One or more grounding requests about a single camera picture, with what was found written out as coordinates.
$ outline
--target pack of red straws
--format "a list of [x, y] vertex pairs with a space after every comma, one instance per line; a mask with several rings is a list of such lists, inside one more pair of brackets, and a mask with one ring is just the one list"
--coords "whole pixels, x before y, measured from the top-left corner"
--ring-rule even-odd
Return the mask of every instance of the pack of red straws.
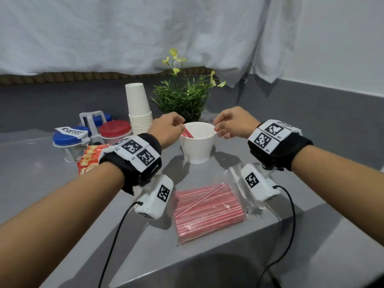
[[231, 184], [178, 190], [175, 196], [177, 205], [174, 222], [180, 243], [240, 223], [247, 218], [241, 196]]

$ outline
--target person's right arm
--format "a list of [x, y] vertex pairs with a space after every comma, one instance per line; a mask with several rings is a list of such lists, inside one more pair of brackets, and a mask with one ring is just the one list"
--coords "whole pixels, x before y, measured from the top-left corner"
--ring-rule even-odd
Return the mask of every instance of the person's right arm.
[[[241, 107], [214, 120], [219, 137], [248, 138], [260, 124]], [[291, 164], [314, 192], [367, 235], [384, 246], [384, 174], [309, 145]]]

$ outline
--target person's left arm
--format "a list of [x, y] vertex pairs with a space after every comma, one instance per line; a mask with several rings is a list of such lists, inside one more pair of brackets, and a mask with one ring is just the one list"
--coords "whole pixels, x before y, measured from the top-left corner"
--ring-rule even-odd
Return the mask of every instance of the person's left arm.
[[[176, 113], [155, 119], [148, 131], [162, 149], [184, 131]], [[104, 162], [0, 225], [0, 283], [39, 287], [124, 185], [122, 171]]]

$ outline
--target black wristband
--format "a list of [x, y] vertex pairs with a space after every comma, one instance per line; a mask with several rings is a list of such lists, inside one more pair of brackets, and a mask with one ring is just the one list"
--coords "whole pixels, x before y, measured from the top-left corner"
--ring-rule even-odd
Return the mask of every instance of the black wristband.
[[251, 154], [255, 156], [267, 170], [274, 167], [291, 171], [291, 164], [295, 156], [307, 145], [313, 142], [298, 133], [291, 133], [286, 139], [281, 141], [271, 154], [267, 154], [259, 147], [248, 141]]
[[[149, 145], [151, 145], [151, 147], [153, 147], [154, 150], [156, 150], [156, 152], [161, 155], [161, 145], [153, 135], [148, 133], [142, 133], [138, 136], [148, 142]], [[133, 195], [133, 186], [139, 185], [139, 176], [141, 173], [131, 164], [131, 162], [124, 160], [115, 152], [105, 154], [100, 159], [99, 164], [102, 164], [103, 162], [110, 162], [121, 170], [125, 177], [124, 186], [122, 190], [124, 192], [127, 192], [128, 194]]]

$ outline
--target red lid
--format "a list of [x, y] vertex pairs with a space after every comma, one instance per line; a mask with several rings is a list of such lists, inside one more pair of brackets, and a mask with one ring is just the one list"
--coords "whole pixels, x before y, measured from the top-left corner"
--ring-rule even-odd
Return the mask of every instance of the red lid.
[[120, 137], [131, 131], [131, 125], [128, 121], [113, 120], [100, 126], [99, 131], [105, 138]]

